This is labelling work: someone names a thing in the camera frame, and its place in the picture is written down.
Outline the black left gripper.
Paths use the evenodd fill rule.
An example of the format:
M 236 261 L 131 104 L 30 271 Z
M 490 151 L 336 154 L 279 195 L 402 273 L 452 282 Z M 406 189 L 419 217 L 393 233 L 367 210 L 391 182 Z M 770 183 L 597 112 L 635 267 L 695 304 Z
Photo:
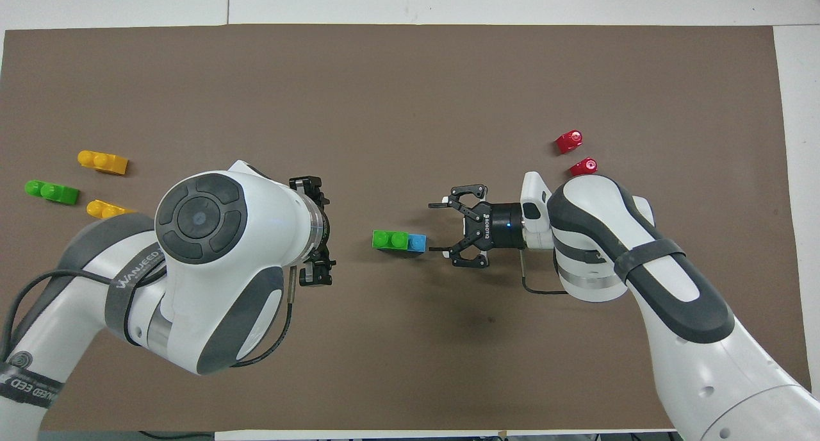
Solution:
M 330 201 L 320 189 L 321 186 L 322 179 L 319 176 L 296 176 L 289 180 L 289 187 L 292 190 L 304 194 L 317 205 L 319 216 L 322 219 L 320 242 L 304 261 L 304 268 L 299 270 L 299 286 L 302 287 L 332 285 L 333 283 L 331 271 L 336 266 L 336 260 L 331 259 L 330 249 L 327 247 L 331 226 L 325 213 L 325 206 L 330 204 Z

